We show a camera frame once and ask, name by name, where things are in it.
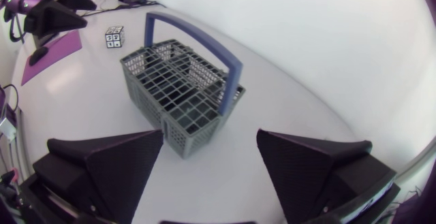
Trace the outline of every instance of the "black cable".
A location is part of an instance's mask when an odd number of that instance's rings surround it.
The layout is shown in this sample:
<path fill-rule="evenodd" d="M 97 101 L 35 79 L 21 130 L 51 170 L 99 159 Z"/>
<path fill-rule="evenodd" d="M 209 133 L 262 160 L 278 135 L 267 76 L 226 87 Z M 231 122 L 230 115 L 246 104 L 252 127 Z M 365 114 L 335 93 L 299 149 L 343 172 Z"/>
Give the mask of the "black cable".
<path fill-rule="evenodd" d="M 13 85 L 13 84 L 8 84 L 5 87 L 3 87 L 3 89 L 9 88 L 9 87 L 14 88 L 15 89 L 15 93 L 16 93 L 16 105 L 15 105 L 15 108 L 14 108 L 14 112 L 15 112 L 16 109 L 18 108 L 18 90 L 16 89 L 15 85 Z"/>
<path fill-rule="evenodd" d="M 136 8 L 139 8 L 139 7 L 152 6 L 152 5 L 162 5 L 162 4 L 158 3 L 156 1 L 145 1 L 143 3 L 139 3 L 138 5 L 120 5 L 120 6 L 116 7 L 116 8 L 109 9 L 109 10 L 100 10 L 100 11 L 96 11 L 96 12 L 93 12 L 93 13 L 92 12 L 86 13 L 86 14 L 81 15 L 81 17 L 93 16 L 93 15 L 96 15 L 96 14 L 101 14 L 101 13 L 104 13 L 104 12 L 111 12 L 111 11 L 116 11 L 116 10 L 136 9 Z"/>
<path fill-rule="evenodd" d="M 11 19 L 11 27 L 9 28 L 9 38 L 11 39 L 12 42 L 16 43 L 18 41 L 22 41 L 24 43 L 24 37 L 26 35 L 26 33 L 24 34 L 20 34 L 20 37 L 15 37 L 14 35 L 14 25 L 15 25 L 15 18 L 17 18 L 18 21 L 18 17 L 15 15 L 12 16 Z"/>
<path fill-rule="evenodd" d="M 5 161 L 5 158 L 3 157 L 3 152 L 1 151 L 1 148 L 0 148 L 0 155 L 1 155 L 1 160 L 3 162 L 3 165 L 5 166 L 5 171 L 7 172 L 6 161 Z"/>
<path fill-rule="evenodd" d="M 22 44 L 25 44 L 25 35 L 26 35 L 26 33 L 23 34 L 22 31 L 21 31 L 20 19 L 18 18 L 18 14 L 15 15 L 15 18 L 16 18 L 16 24 L 17 24 L 17 27 L 18 27 L 18 33 L 20 34 L 21 42 L 22 42 Z"/>

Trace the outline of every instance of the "blue handle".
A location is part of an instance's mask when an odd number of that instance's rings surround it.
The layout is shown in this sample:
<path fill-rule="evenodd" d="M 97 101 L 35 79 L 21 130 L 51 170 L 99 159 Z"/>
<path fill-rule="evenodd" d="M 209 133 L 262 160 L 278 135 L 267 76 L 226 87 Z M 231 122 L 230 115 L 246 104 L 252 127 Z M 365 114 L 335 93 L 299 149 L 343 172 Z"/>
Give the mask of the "blue handle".
<path fill-rule="evenodd" d="M 236 93 L 236 89 L 238 88 L 243 64 L 228 49 L 226 49 L 209 34 L 203 32 L 203 30 L 189 22 L 177 18 L 176 16 L 162 12 L 147 13 L 145 23 L 145 47 L 151 47 L 153 45 L 153 31 L 155 28 L 156 19 L 171 24 L 189 34 L 209 51 L 211 51 L 212 54 L 214 54 L 229 68 L 229 76 L 225 85 L 224 97 L 221 105 L 219 106 L 219 113 L 224 116 L 233 104 L 233 97 Z"/>

